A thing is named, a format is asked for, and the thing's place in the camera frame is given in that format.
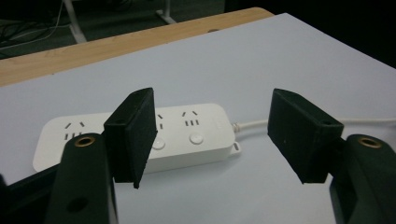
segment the wooden table edge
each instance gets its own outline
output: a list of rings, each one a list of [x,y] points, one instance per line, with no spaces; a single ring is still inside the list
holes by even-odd
[[[0,60],[0,87],[272,16],[253,7]]]

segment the table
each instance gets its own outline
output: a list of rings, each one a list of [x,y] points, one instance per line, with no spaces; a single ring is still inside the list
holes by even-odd
[[[254,7],[0,61],[0,86],[273,16]]]
[[[276,15],[0,88],[0,172],[8,183],[35,172],[50,119],[111,112],[146,87],[156,107],[215,103],[244,122],[268,118],[274,88],[336,118],[389,118],[394,86],[395,69]],[[394,125],[346,126],[343,137],[353,133],[396,148]],[[120,223],[334,223],[330,177],[302,185],[264,127],[236,141],[238,157],[144,175],[139,190],[116,184]]]

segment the power strip button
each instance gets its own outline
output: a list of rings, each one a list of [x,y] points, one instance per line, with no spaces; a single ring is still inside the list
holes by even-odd
[[[160,150],[165,147],[165,141],[161,139],[161,137],[156,137],[154,143],[152,144],[152,148]]]
[[[195,145],[200,145],[204,142],[204,137],[199,133],[192,133],[190,134],[190,141]]]

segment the white power strip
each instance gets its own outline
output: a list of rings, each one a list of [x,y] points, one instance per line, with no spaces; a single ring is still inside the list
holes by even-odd
[[[101,133],[111,113],[60,117],[43,128],[33,166],[40,172],[61,160],[65,143],[83,133]],[[233,127],[219,105],[156,108],[158,134],[146,173],[221,161],[241,152]]]

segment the white cable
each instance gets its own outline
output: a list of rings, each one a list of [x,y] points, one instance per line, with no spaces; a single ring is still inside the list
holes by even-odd
[[[17,44],[17,45],[3,47],[3,48],[0,48],[0,50],[1,49],[11,49],[11,48],[14,48],[14,47],[17,47],[17,46],[22,46],[22,45],[25,45],[25,44],[35,43],[36,41],[44,40],[44,39],[47,39],[48,37],[50,37],[53,33],[55,33],[56,29],[58,28],[59,21],[61,20],[61,14],[62,14],[62,8],[63,7],[64,7],[64,1],[61,1],[61,6],[59,7],[58,18],[57,18],[56,24],[54,26],[55,28],[53,28],[53,30],[48,35],[46,35],[46,36],[44,36],[42,38],[39,38],[37,40],[32,40],[32,41],[25,42],[25,43],[20,43],[20,44]]]
[[[387,124],[396,122],[396,118],[390,119],[337,119],[343,124]]]
[[[368,125],[368,124],[390,124],[396,123],[396,118],[390,119],[338,119],[343,124],[355,124],[355,125]],[[254,129],[260,127],[266,127],[268,125],[268,119],[260,119],[246,123],[233,123],[233,131],[235,133],[242,132],[246,129]]]
[[[9,40],[19,39],[19,38],[24,37],[24,36],[26,36],[26,35],[31,35],[31,34],[34,34],[34,33],[40,32],[40,31],[49,30],[49,29],[56,29],[56,28],[62,28],[62,27],[69,27],[69,25],[70,25],[70,24],[59,25],[59,26],[51,26],[51,27],[49,27],[49,28],[39,29],[39,30],[31,31],[31,32],[29,32],[29,33],[22,34],[22,35],[17,35],[17,36],[15,36],[15,37],[10,38]]]
[[[232,125],[233,125],[233,131],[235,133],[239,133],[246,129],[265,127],[267,126],[267,124],[268,124],[268,119],[261,119],[246,123],[233,123]]]

